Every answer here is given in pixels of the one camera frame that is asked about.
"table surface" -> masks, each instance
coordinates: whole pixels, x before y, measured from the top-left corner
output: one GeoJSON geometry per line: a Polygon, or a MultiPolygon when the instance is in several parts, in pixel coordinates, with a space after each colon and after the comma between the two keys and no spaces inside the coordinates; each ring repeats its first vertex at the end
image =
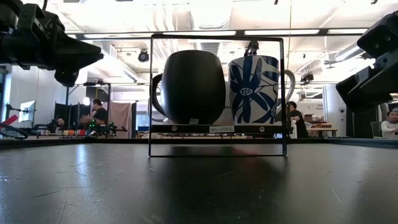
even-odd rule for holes
{"type": "Polygon", "coordinates": [[[307,128],[307,131],[338,131],[337,128],[307,128]]]}
{"type": "Polygon", "coordinates": [[[2,150],[0,223],[395,223],[397,156],[334,144],[236,158],[148,158],[145,144],[2,150]]]}

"ceiling light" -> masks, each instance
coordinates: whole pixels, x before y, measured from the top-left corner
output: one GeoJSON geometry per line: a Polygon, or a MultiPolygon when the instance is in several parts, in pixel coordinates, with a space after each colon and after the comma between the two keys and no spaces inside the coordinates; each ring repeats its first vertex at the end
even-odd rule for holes
{"type": "Polygon", "coordinates": [[[318,34],[318,29],[307,29],[307,30],[247,30],[244,31],[244,35],[306,35],[306,34],[318,34]]]}
{"type": "Polygon", "coordinates": [[[193,26],[209,29],[228,26],[231,19],[232,4],[232,0],[190,0],[189,10],[193,26]]]}
{"type": "Polygon", "coordinates": [[[328,34],[363,34],[367,29],[330,29],[328,34]]]}
{"type": "Polygon", "coordinates": [[[89,106],[90,103],[91,103],[90,99],[88,97],[84,97],[83,104],[86,105],[86,106],[89,106]]]}
{"type": "Polygon", "coordinates": [[[188,32],[165,32],[165,35],[235,35],[236,31],[220,31],[220,30],[213,30],[213,31],[188,31],[188,32]]]}
{"type": "Polygon", "coordinates": [[[117,38],[135,38],[135,37],[151,37],[153,33],[127,33],[127,34],[84,34],[87,39],[117,39],[117,38]]]}
{"type": "Polygon", "coordinates": [[[119,48],[118,52],[140,52],[141,50],[137,47],[124,47],[119,48]]]}

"white mug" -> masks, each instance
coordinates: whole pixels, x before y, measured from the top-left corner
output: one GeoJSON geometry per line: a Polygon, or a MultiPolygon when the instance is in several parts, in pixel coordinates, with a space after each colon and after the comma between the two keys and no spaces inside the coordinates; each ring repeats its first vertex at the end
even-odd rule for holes
{"type": "MultiPolygon", "coordinates": [[[[289,101],[295,88],[291,71],[289,101]]],[[[228,65],[229,101],[235,124],[274,124],[279,89],[279,61],[270,56],[246,56],[231,61],[228,65]]]]}

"ceiling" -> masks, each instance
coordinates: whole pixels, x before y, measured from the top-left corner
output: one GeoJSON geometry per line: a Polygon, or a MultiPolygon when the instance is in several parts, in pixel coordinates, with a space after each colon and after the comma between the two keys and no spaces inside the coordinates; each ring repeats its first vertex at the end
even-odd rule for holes
{"type": "MultiPolygon", "coordinates": [[[[23,1],[42,5],[43,0],[23,1]]],[[[386,14],[398,10],[396,0],[49,0],[48,11],[60,16],[68,33],[104,32],[172,32],[197,30],[198,23],[207,28],[211,24],[226,21],[223,29],[321,29],[321,28],[367,28],[386,14]]],[[[346,49],[359,36],[329,37],[284,37],[285,68],[300,79],[305,72],[313,72],[315,81],[338,82],[368,66],[372,60],[353,57],[333,65],[324,65],[330,54],[346,49]]],[[[111,45],[116,59],[123,62],[139,82],[149,80],[149,62],[139,62],[140,49],[149,49],[148,40],[106,40],[100,45],[111,45]]],[[[246,42],[220,43],[218,56],[226,64],[242,57],[246,42]]],[[[183,49],[198,49],[195,40],[158,40],[154,45],[154,71],[161,72],[165,59],[172,52],[183,49]]],[[[260,43],[261,55],[279,58],[279,45],[260,43]]],[[[119,73],[93,69],[89,78],[104,78],[109,82],[129,83],[131,79],[119,73]]],[[[142,90],[132,87],[131,90],[142,90]]]]}

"person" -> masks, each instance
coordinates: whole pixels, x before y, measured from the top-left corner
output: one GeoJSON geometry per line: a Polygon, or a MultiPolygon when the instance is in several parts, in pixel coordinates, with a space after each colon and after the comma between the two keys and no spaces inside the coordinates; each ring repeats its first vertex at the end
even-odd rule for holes
{"type": "Polygon", "coordinates": [[[96,124],[108,124],[108,112],[102,107],[101,100],[93,100],[93,111],[95,111],[95,114],[92,117],[89,114],[83,115],[80,118],[80,123],[87,124],[91,120],[95,120],[96,124]]]}
{"type": "Polygon", "coordinates": [[[293,101],[287,102],[287,109],[290,110],[290,119],[296,121],[297,138],[308,138],[303,115],[297,110],[297,104],[293,101]]]}
{"type": "Polygon", "coordinates": [[[64,131],[67,127],[65,126],[65,121],[62,118],[57,119],[57,127],[55,128],[56,131],[64,131]]]}
{"type": "Polygon", "coordinates": [[[387,113],[387,121],[381,123],[381,131],[385,139],[398,139],[398,108],[387,113]]]}

